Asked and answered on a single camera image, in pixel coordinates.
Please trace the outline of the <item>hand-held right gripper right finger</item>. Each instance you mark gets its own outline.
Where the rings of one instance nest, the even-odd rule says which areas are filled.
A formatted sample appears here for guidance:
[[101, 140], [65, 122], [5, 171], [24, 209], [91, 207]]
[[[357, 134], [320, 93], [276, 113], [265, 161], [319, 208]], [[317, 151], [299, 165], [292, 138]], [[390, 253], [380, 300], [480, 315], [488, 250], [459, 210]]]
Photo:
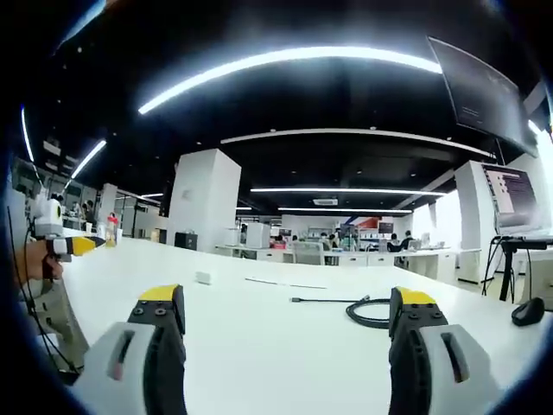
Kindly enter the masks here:
[[501, 390], [483, 347], [428, 294], [391, 290], [390, 414], [486, 414]]

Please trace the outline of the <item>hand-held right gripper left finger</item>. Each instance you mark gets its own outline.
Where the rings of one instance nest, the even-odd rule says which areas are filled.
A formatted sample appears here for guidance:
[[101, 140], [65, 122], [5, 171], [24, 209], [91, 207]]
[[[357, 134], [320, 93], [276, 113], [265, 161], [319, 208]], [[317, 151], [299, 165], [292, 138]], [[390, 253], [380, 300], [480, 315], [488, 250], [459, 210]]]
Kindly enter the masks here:
[[183, 288], [145, 291], [88, 349], [76, 397], [90, 414], [185, 414]]

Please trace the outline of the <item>person's left hand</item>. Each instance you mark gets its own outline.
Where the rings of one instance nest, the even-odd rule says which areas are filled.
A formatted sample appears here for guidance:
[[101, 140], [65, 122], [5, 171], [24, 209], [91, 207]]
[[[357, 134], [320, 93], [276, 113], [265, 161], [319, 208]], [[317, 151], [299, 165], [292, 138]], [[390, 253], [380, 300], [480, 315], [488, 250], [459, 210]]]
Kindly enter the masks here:
[[27, 243], [16, 254], [19, 279], [23, 284], [28, 280], [61, 279], [61, 263], [49, 255], [47, 242], [37, 240]]

